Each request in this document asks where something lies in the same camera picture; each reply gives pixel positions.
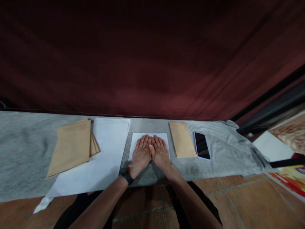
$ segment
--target tiled floor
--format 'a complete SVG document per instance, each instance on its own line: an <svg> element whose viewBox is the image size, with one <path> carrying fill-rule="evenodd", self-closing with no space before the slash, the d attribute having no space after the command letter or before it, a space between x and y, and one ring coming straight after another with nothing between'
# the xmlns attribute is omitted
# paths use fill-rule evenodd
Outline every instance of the tiled floor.
<svg viewBox="0 0 305 229"><path fill-rule="evenodd" d="M195 181L218 208L224 228L305 228L305 204L264 175ZM1 228L53 228L76 196L55 198L31 213L41 198L0 203ZM164 186L130 188L115 209L113 228L179 228Z"/></svg>

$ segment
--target black phone screen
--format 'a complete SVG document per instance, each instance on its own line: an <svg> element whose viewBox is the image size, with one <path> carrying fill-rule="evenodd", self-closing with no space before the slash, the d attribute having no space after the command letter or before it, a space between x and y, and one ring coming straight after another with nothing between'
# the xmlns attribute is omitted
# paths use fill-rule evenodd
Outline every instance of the black phone screen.
<svg viewBox="0 0 305 229"><path fill-rule="evenodd" d="M198 156L210 160L211 158L209 149L207 148L205 135L195 132L195 142Z"/></svg>

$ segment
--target maroon backdrop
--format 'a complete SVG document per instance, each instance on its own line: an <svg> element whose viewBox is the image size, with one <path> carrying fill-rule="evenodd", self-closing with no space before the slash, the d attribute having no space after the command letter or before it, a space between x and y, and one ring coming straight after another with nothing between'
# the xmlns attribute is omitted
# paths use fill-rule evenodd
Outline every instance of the maroon backdrop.
<svg viewBox="0 0 305 229"><path fill-rule="evenodd" d="M305 63L304 4L2 2L0 97L24 109L229 119Z"/></svg>

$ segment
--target brown floor tile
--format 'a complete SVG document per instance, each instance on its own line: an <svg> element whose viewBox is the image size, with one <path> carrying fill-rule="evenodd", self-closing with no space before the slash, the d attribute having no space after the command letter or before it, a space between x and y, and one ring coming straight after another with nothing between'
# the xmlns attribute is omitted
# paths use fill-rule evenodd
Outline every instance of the brown floor tile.
<svg viewBox="0 0 305 229"><path fill-rule="evenodd" d="M179 228L179 223L178 223L177 214L176 214L175 209L173 209L173 208L165 209L165 215L166 215L166 223L167 223L168 229Z"/></svg>
<svg viewBox="0 0 305 229"><path fill-rule="evenodd" d="M128 188L118 201L115 219L138 215L162 207L160 185Z"/></svg>
<svg viewBox="0 0 305 229"><path fill-rule="evenodd" d="M171 203L171 197L170 197L170 195L169 195L169 193L168 193L168 191L167 191L167 189L166 189L166 187L167 187L168 185L164 185L164 184L161 185L162 194L163 194L164 207L167 207L167 206L172 205L172 203Z"/></svg>
<svg viewBox="0 0 305 229"><path fill-rule="evenodd" d="M165 229L165 222L164 222L164 214L163 210L158 212L153 212L150 215L145 215L140 218L132 219L129 221L125 221L123 223L113 223L112 229Z"/></svg>
<svg viewBox="0 0 305 229"><path fill-rule="evenodd" d="M266 177L266 175L260 174L260 175L255 175L255 176L247 177L247 178L243 178L242 176L238 175L238 176L221 177L220 179L225 188L230 188L232 186L254 181L254 180L257 180L257 179L260 179L263 177Z"/></svg>
<svg viewBox="0 0 305 229"><path fill-rule="evenodd" d="M224 189L220 180L216 178L209 178L203 180L196 180L194 183L203 191L205 195Z"/></svg>
<svg viewBox="0 0 305 229"><path fill-rule="evenodd" d="M291 194L289 191L284 189L273 180L268 180L283 195L289 206L291 206L302 219L305 219L305 203L300 201L299 198L295 197L293 194Z"/></svg>
<svg viewBox="0 0 305 229"><path fill-rule="evenodd" d="M246 228L304 228L268 180L228 191Z"/></svg>
<svg viewBox="0 0 305 229"><path fill-rule="evenodd" d="M220 193L215 196L210 196L209 199L218 209L219 216L224 229L244 228L226 193Z"/></svg>
<svg viewBox="0 0 305 229"><path fill-rule="evenodd" d="M54 198L45 210L32 215L41 199L42 197L0 203L2 228L53 228L60 215L74 202L76 195Z"/></svg>

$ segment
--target leg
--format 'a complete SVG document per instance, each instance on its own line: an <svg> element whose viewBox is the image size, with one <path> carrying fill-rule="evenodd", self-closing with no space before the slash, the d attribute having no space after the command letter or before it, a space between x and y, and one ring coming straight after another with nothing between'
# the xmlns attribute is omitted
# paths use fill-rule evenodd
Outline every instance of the leg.
<svg viewBox="0 0 305 229"><path fill-rule="evenodd" d="M54 229L67 229L101 193L102 191L96 191L90 195L87 195L87 193L78 194L75 202L60 216ZM113 212L107 220L104 228L112 227L112 217Z"/></svg>
<svg viewBox="0 0 305 229"><path fill-rule="evenodd" d="M196 192L196 194L199 196L199 198L202 200L202 202L207 206L207 208L211 211L211 213L215 216L215 218L222 225L218 210L214 206L214 204L210 201L210 199L208 197L206 197L206 195L203 193L203 191L201 191L201 189L198 188L198 186L195 185L194 182L190 181L190 182L188 182L188 184ZM170 185L167 186L166 189L172 198L173 207L176 211L180 228L191 228L191 225L189 224L189 222L187 220L185 212L182 208L182 205L181 205L178 197L176 196L174 189Z"/></svg>

